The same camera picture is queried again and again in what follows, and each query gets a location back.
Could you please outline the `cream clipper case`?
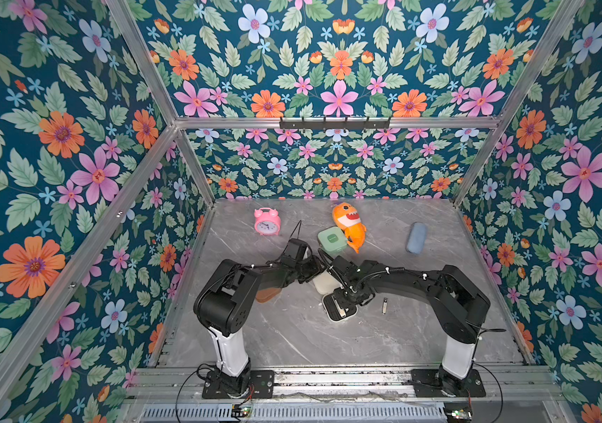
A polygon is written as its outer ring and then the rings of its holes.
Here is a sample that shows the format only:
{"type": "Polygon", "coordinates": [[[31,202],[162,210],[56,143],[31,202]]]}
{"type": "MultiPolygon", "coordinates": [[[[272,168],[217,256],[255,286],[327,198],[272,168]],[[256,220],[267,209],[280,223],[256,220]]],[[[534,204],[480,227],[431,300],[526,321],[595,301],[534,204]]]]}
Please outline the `cream clipper case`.
{"type": "Polygon", "coordinates": [[[341,284],[327,271],[320,273],[312,282],[316,291],[321,295],[322,307],[332,322],[341,322],[353,317],[357,313],[356,306],[343,307],[338,304],[334,296],[334,290],[340,288],[341,284]]]}

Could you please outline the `green clipper case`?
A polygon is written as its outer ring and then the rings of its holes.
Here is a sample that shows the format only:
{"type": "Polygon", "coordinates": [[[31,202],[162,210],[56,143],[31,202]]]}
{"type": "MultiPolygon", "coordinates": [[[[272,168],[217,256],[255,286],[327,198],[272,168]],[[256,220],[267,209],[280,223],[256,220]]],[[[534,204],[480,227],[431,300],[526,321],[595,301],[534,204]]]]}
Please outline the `green clipper case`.
{"type": "Polygon", "coordinates": [[[347,239],[339,227],[329,227],[317,235],[320,247],[331,257],[336,257],[348,247],[347,239]]]}

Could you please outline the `brown clipper case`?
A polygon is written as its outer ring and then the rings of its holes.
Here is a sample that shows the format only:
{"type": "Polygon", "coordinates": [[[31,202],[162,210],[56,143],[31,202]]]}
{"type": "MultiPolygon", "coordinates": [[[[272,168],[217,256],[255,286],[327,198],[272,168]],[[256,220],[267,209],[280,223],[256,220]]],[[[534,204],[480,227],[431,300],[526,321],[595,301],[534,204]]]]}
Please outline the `brown clipper case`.
{"type": "Polygon", "coordinates": [[[274,299],[278,294],[281,294],[281,292],[282,289],[279,287],[260,289],[255,296],[255,300],[258,301],[258,303],[265,303],[274,299]]]}

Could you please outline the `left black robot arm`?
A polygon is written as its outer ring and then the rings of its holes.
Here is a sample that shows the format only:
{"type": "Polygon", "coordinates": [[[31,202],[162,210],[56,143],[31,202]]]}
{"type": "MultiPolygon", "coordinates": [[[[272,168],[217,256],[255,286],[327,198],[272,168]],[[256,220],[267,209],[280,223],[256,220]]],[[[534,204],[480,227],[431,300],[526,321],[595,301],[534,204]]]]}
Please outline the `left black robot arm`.
{"type": "Polygon", "coordinates": [[[213,386],[233,397],[250,389],[252,364],[242,328],[257,295],[266,290],[282,290],[294,282],[309,282],[325,269],[315,256],[280,258],[259,265],[225,259],[219,264],[193,307],[216,350],[216,369],[209,375],[213,386]]]}

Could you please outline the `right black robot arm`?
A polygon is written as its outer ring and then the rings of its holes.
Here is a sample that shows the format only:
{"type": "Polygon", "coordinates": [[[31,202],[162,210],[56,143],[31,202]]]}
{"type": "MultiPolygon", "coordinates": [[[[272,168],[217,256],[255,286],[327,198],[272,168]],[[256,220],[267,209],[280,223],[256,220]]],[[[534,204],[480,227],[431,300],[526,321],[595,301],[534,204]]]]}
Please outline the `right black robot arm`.
{"type": "Polygon", "coordinates": [[[429,304],[447,340],[437,380],[427,387],[447,396],[467,393],[475,351],[491,301],[458,267],[438,271],[391,267],[373,260],[354,264],[336,257],[328,272],[341,286],[334,298],[341,307],[364,306],[377,294],[392,294],[429,304]]]}

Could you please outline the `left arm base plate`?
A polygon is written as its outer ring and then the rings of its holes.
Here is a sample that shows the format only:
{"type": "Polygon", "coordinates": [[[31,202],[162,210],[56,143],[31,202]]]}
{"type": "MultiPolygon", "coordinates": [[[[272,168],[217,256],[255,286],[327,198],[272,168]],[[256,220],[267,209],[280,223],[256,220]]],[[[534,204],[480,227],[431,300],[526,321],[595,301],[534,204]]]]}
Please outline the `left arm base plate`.
{"type": "Polygon", "coordinates": [[[276,373],[272,370],[246,370],[241,376],[210,370],[203,386],[203,399],[273,398],[276,373]]]}

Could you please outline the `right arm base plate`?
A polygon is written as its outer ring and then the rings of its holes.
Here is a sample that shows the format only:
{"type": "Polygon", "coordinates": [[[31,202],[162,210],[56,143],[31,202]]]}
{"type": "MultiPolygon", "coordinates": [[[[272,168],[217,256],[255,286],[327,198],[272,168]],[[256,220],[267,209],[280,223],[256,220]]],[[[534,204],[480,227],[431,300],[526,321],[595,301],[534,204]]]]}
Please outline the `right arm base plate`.
{"type": "Polygon", "coordinates": [[[458,379],[442,368],[413,369],[411,384],[419,398],[485,398],[486,390],[479,372],[470,370],[464,379],[458,379]]]}

